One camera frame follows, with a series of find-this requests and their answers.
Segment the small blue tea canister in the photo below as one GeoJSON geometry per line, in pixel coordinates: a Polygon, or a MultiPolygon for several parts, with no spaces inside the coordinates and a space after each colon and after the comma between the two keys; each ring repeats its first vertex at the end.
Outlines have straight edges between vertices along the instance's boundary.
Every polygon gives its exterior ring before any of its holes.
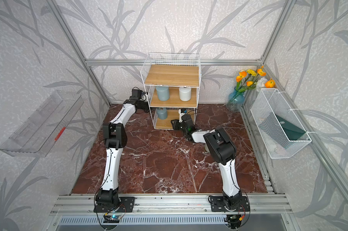
{"type": "Polygon", "coordinates": [[[159,118],[160,120],[165,120],[165,119],[167,119],[167,117],[168,117],[167,108],[165,108],[165,107],[160,107],[160,108],[158,108],[158,109],[156,110],[156,112],[157,112],[158,118],[159,118]]]}

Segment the large blue tea canister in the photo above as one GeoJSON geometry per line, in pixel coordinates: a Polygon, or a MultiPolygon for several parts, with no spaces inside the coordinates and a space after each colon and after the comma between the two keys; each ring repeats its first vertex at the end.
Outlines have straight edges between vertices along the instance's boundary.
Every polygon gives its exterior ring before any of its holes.
{"type": "Polygon", "coordinates": [[[157,97],[160,101],[168,101],[170,99],[170,89],[168,86],[156,86],[157,97]]]}

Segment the white tea canister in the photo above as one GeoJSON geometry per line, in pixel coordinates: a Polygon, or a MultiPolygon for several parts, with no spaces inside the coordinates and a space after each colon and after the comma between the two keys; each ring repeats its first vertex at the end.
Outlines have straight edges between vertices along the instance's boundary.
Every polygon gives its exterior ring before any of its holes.
{"type": "Polygon", "coordinates": [[[179,88],[179,98],[183,102],[187,102],[192,98],[192,88],[190,87],[180,87],[179,88]]]}

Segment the white wire wooden shelf rack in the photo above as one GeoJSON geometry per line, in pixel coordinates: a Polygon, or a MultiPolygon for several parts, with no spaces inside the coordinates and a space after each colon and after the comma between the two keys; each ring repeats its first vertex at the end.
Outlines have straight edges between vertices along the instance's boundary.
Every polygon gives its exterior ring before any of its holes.
{"type": "Polygon", "coordinates": [[[144,90],[149,103],[153,127],[158,130],[172,130],[171,120],[179,119],[178,110],[185,108],[186,114],[196,120],[201,84],[201,61],[198,54],[148,53],[140,71],[144,90]],[[160,101],[156,86],[168,86],[170,99],[160,101]],[[179,88],[192,88],[192,98],[183,102],[179,98],[179,88]],[[156,110],[167,108],[168,117],[158,118],[156,110]]]}

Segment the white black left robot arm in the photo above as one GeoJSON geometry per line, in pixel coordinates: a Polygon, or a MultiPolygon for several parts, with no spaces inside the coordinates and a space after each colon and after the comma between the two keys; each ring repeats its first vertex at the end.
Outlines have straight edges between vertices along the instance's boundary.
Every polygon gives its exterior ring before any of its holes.
{"type": "Polygon", "coordinates": [[[115,118],[103,125],[103,141],[107,159],[103,182],[95,195],[95,213],[114,211],[123,204],[118,194],[118,173],[121,155],[128,141],[125,125],[138,110],[148,112],[148,102],[125,100],[115,118]]]}

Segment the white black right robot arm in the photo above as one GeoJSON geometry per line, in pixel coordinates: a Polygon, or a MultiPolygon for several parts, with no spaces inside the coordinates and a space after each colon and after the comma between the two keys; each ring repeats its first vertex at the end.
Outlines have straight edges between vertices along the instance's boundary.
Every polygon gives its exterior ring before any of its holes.
{"type": "Polygon", "coordinates": [[[203,143],[213,160],[218,164],[223,182],[223,204],[226,210],[250,211],[247,196],[242,194],[235,172],[236,146],[224,128],[199,130],[191,115],[183,114],[180,119],[171,120],[173,130],[194,143],[203,143]]]}

